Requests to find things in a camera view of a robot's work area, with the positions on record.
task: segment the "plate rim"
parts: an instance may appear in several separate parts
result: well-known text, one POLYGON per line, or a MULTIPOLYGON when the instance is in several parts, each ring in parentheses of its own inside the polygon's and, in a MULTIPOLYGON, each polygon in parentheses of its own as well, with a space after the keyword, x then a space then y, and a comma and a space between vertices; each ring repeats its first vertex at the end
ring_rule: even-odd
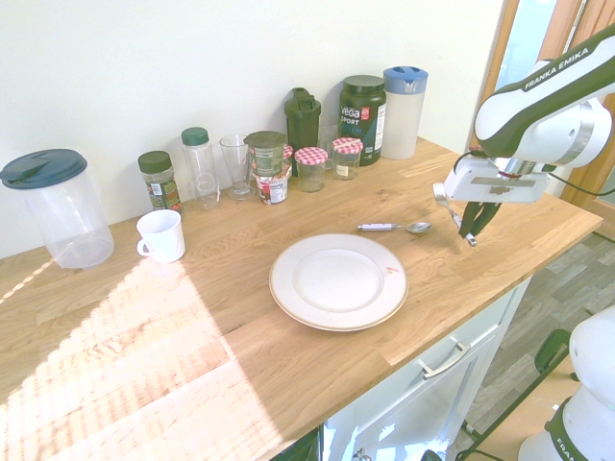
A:
POLYGON ((276 257, 276 259, 274 260, 273 264, 271 265, 271 268, 269 270, 269 291, 271 293, 271 296, 273 297, 274 301, 276 302, 276 304, 278 305, 278 307, 286 314, 288 315, 290 318, 296 320, 297 322, 304 324, 308 327, 312 327, 312 328, 317 328, 317 329, 321 329, 324 331, 336 331, 336 332, 344 332, 344 331, 360 331, 362 329, 367 329, 370 327, 374 327, 378 324, 381 324, 383 322, 385 322, 386 320, 388 320, 389 318, 391 318, 394 314, 397 313, 397 311, 402 307, 402 304, 404 304, 404 302, 407 299, 407 294, 409 291, 409 284, 408 284, 408 280, 407 280, 407 274, 406 274, 406 268, 404 267, 404 264, 402 264, 402 261, 399 260, 398 257, 395 256, 395 254, 393 254, 393 252, 391 252, 388 248, 386 248, 382 243, 376 242, 374 240, 371 240, 369 238, 366 238, 364 236, 361 235, 355 235, 352 233, 342 233, 342 232, 336 232, 336 233, 321 233, 321 234, 317 234, 317 235, 311 235, 308 237, 304 237, 300 240, 297 240, 296 242, 294 242, 293 244, 291 244, 290 246, 286 247, 282 252, 280 252, 280 254, 276 257), (366 241, 366 242, 370 242, 371 245, 375 245, 376 247, 380 247, 381 250, 383 250, 384 252, 386 252, 388 255, 392 256, 398 263, 399 266, 403 269, 403 271, 401 271, 403 273, 404 276, 404 282, 405 282, 405 290, 404 290, 404 294, 403 296, 400 298, 399 302, 391 309, 390 312, 388 312, 384 317, 379 318, 378 320, 370 323, 370 324, 366 324, 366 325, 360 325, 360 326, 356 326, 356 327, 349 327, 349 328, 337 328, 337 327, 328 327, 328 326, 322 326, 322 325, 316 325, 308 320, 302 319, 300 318, 298 315, 292 313, 287 307, 285 307, 283 305, 283 303, 281 302, 281 300, 278 298, 278 296, 276 295, 275 291, 274 291, 274 286, 273 286, 273 273, 274 273, 274 269, 276 268, 276 266, 278 265, 278 262, 280 260, 280 258, 286 254, 288 252, 289 249, 291 249, 292 247, 306 241, 309 240, 311 238, 322 238, 322 237, 328 237, 328 236, 332 236, 332 237, 352 237, 353 239, 356 239, 357 241, 366 241))

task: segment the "spoon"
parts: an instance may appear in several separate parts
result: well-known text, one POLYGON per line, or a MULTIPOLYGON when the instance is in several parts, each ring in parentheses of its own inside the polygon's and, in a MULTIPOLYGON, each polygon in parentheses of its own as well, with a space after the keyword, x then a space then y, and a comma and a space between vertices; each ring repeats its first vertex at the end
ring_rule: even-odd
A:
POLYGON ((394 229, 406 229, 412 233, 425 233, 431 229, 431 223, 414 223, 409 226, 399 224, 361 224, 357 226, 360 231, 393 231, 394 229))

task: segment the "white mug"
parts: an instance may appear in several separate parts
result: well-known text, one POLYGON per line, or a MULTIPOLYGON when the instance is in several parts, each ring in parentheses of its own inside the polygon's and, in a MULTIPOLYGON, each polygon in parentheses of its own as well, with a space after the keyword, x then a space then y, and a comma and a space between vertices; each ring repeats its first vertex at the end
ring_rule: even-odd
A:
POLYGON ((156 262, 177 261, 185 252, 182 215, 172 209, 157 209, 147 213, 136 223, 142 239, 136 244, 141 256, 156 262))

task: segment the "red checkered lid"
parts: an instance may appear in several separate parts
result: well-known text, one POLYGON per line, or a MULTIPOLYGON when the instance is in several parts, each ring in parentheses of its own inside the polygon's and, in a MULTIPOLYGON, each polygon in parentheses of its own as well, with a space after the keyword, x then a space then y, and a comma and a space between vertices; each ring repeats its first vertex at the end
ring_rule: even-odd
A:
POLYGON ((358 154, 363 150, 363 143, 354 137, 339 137, 333 142, 333 149, 339 154, 358 154))
POLYGON ((291 158, 292 153, 292 146, 290 144, 284 144, 284 158, 291 158))
POLYGON ((295 159, 304 165, 318 165, 327 161, 327 151, 320 147, 303 147, 295 152, 295 159))

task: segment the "green shaker bottle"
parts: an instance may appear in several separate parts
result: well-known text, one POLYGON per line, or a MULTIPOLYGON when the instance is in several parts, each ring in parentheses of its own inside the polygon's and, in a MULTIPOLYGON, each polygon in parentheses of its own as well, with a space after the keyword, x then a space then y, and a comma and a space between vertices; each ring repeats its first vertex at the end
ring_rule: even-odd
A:
MULTIPOLYGON (((292 88, 293 97, 284 103, 288 144, 295 152, 303 147, 318 146, 320 103, 305 88, 292 88)), ((297 162, 292 158, 292 175, 297 176, 297 162)))

